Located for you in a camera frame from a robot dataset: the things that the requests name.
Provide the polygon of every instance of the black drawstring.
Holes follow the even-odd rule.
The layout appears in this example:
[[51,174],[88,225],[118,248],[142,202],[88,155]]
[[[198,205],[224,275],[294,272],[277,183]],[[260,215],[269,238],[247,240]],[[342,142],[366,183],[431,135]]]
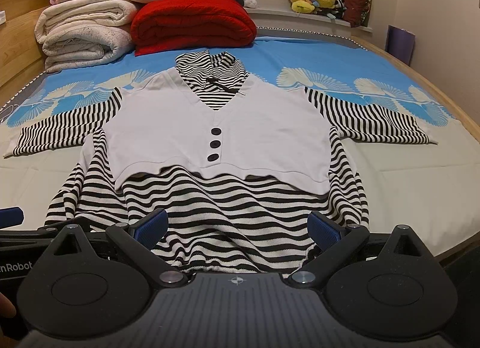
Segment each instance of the black drawstring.
[[217,87],[223,89],[225,92],[228,92],[228,93],[237,93],[238,91],[240,91],[240,88],[229,88],[229,87],[226,87],[225,85],[220,84],[218,82],[218,78],[216,77],[208,77],[206,81],[207,83],[216,85]]

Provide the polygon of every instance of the mattress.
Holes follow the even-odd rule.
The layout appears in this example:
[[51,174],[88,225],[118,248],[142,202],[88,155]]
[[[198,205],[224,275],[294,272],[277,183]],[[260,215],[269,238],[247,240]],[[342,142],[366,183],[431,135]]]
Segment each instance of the mattress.
[[[318,40],[257,38],[228,50],[247,70],[280,89],[309,86],[354,103],[377,103],[416,116],[437,145],[393,145],[343,140],[361,175],[370,231],[413,227],[430,251],[441,254],[480,231],[480,145],[447,110],[385,59],[352,45]],[[106,100],[114,87],[134,87],[174,66],[185,51],[122,59],[47,75],[0,125],[0,150],[12,135],[52,114]],[[19,230],[45,220],[51,199],[76,165],[80,147],[0,159],[0,208],[19,206]]]

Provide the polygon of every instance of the red quilt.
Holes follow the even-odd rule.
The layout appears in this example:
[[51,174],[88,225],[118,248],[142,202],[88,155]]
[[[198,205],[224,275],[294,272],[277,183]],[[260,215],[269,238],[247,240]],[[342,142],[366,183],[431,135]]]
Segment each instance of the red quilt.
[[235,0],[158,0],[131,23],[136,56],[187,47],[241,47],[256,35],[255,23]]

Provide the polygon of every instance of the brown cushion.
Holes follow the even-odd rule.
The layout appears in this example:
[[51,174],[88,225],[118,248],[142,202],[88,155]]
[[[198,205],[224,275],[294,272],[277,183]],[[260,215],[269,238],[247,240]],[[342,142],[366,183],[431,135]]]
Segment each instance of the brown cushion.
[[371,0],[344,0],[346,11],[343,20],[350,23],[351,27],[360,26],[370,11]]

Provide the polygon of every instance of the metal bolt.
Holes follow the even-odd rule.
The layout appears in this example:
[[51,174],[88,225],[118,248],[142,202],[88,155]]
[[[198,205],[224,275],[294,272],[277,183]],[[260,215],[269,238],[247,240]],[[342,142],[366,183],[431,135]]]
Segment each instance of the metal bolt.
[[178,283],[183,279],[183,274],[179,271],[165,271],[160,274],[160,280],[164,283]]
[[292,279],[297,283],[307,284],[315,280],[315,275],[308,271],[296,271],[292,275]]

